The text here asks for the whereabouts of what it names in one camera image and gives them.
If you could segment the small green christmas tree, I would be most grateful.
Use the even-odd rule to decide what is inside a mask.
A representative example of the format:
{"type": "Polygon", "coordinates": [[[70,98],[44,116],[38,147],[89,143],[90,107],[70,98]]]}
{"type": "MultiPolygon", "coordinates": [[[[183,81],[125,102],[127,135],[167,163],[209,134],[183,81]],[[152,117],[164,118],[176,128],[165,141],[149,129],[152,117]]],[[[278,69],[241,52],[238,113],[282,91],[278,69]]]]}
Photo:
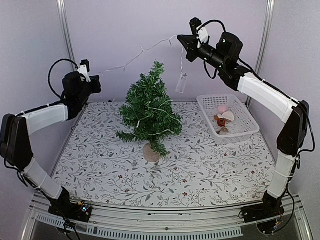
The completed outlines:
{"type": "Polygon", "coordinates": [[[125,104],[119,109],[129,132],[118,131],[116,136],[125,143],[146,142],[143,157],[149,163],[166,157],[169,152],[163,141],[168,136],[179,136],[183,129],[182,118],[174,113],[172,99],[162,79],[164,72],[164,64],[156,60],[150,72],[142,73],[130,86],[125,104]]]}

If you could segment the red ball ornament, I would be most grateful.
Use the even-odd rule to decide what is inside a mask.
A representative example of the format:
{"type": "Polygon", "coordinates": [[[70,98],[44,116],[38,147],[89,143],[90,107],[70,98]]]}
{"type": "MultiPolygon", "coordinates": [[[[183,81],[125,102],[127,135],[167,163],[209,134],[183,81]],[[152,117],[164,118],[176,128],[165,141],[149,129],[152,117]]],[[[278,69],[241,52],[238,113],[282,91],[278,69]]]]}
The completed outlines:
{"type": "Polygon", "coordinates": [[[217,120],[217,124],[218,124],[218,126],[220,126],[220,127],[225,127],[225,126],[226,126],[226,120],[225,120],[224,118],[219,118],[219,119],[217,120]]]}

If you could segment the white plastic basket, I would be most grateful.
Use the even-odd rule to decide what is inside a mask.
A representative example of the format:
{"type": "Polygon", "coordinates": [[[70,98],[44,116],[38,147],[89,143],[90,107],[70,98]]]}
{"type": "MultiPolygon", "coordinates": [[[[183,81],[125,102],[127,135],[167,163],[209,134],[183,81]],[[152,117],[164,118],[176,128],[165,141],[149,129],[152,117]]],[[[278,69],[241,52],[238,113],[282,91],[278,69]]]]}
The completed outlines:
{"type": "Polygon", "coordinates": [[[260,131],[246,106],[233,94],[199,95],[196,100],[218,145],[243,142],[260,131]]]}

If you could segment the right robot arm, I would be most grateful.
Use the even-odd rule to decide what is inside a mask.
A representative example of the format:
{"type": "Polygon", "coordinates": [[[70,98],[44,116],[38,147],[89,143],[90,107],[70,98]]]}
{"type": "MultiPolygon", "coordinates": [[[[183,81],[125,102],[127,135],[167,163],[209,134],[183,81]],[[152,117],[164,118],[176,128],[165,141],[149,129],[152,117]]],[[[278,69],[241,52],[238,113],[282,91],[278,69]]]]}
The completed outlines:
{"type": "Polygon", "coordinates": [[[289,192],[289,183],[301,165],[301,153],[307,132],[312,132],[309,119],[309,104],[298,101],[259,77],[253,68],[240,59],[243,43],[234,34],[224,30],[215,47],[209,44],[210,37],[205,23],[198,18],[190,20],[191,35],[178,35],[177,39],[186,50],[186,59],[193,62],[201,59],[203,65],[215,69],[212,78],[220,77],[230,89],[256,100],[284,124],[276,144],[275,171],[262,203],[242,208],[246,221],[274,217],[283,214],[282,198],[289,192]]]}

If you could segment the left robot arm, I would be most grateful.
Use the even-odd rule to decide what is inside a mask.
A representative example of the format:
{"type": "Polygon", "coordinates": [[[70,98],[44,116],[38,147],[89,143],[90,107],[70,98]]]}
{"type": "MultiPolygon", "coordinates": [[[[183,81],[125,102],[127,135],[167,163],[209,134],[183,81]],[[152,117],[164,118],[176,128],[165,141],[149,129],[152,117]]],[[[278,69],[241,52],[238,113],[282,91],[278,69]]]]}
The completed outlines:
{"type": "Polygon", "coordinates": [[[33,186],[63,216],[74,213],[69,192],[57,184],[34,157],[30,137],[52,125],[75,119],[92,94],[102,91],[100,77],[90,76],[90,62],[84,59],[74,65],[76,70],[62,80],[63,91],[58,101],[19,114],[6,114],[0,130],[0,155],[4,166],[14,170],[25,185],[33,186]]]}

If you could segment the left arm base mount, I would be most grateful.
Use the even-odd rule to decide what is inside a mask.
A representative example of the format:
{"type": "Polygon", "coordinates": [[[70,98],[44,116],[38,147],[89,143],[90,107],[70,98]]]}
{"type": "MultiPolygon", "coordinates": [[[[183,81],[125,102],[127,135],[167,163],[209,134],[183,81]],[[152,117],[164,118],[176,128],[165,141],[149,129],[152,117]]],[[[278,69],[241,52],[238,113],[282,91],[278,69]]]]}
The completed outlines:
{"type": "Polygon", "coordinates": [[[92,215],[92,205],[80,201],[78,203],[51,201],[48,212],[69,220],[88,223],[92,215]]]}

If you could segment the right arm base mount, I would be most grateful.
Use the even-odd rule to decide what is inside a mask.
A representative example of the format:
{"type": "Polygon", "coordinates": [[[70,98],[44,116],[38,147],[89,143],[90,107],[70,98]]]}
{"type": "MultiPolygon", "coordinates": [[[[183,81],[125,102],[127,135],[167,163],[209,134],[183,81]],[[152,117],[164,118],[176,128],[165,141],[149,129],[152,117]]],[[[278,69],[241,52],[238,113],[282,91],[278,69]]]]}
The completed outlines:
{"type": "Polygon", "coordinates": [[[245,223],[256,222],[258,230],[265,235],[274,234],[283,222],[285,210],[283,206],[269,209],[263,203],[241,208],[238,217],[245,223]]]}

